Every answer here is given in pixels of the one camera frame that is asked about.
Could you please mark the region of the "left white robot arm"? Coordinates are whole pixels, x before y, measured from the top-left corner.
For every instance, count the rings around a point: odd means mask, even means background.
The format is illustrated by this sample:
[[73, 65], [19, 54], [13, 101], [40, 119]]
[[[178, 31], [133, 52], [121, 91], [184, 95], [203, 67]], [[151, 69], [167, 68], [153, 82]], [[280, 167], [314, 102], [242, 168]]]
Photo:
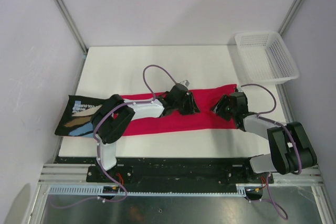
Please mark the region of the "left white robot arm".
[[192, 92], [182, 83], [146, 100], [129, 100], [118, 94], [112, 95], [91, 118], [93, 138], [97, 141], [98, 176], [105, 182], [115, 178], [116, 142], [132, 121], [162, 118], [175, 111], [180, 115], [200, 113]]

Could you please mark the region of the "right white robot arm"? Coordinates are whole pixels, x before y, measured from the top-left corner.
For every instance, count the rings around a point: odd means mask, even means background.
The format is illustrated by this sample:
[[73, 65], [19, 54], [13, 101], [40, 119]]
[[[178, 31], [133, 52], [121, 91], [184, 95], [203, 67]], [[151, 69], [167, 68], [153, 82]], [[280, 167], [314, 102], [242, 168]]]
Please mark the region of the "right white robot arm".
[[254, 183], [267, 172], [301, 174], [303, 169], [317, 165], [317, 155], [301, 123], [282, 124], [250, 112], [243, 92], [223, 95], [211, 110], [226, 121], [232, 120], [237, 129], [268, 141], [270, 153], [251, 157], [242, 169], [245, 181]]

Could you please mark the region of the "red t-shirt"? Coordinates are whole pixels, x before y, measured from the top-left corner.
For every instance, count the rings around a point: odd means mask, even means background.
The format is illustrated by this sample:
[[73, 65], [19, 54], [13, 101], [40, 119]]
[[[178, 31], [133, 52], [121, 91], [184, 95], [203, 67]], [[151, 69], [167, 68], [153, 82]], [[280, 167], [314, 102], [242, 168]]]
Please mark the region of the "red t-shirt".
[[130, 122], [123, 136], [159, 134], [169, 132], [194, 131], [203, 129], [234, 129], [232, 120], [226, 121], [211, 108], [223, 95], [229, 95], [237, 88], [236, 84], [227, 84], [211, 89], [193, 89], [196, 105], [200, 113], [181, 115], [177, 111], [161, 118], [144, 118]]

